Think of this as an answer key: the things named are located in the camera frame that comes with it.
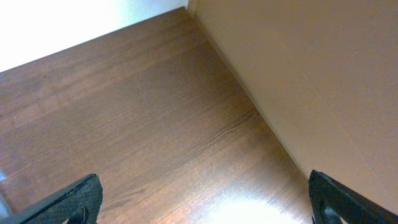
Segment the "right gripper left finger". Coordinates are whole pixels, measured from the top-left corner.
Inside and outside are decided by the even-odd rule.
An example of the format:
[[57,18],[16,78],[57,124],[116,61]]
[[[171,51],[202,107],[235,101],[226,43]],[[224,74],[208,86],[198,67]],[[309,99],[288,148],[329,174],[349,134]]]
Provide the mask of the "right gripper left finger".
[[1,220],[1,223],[96,224],[102,201],[103,188],[100,178],[96,174],[89,174]]

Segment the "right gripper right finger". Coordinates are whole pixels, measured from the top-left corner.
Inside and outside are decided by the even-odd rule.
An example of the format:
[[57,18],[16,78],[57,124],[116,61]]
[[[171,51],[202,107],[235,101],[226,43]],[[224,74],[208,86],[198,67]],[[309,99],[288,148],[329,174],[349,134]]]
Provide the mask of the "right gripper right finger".
[[397,224],[397,215],[330,176],[313,170],[308,180],[313,223]]

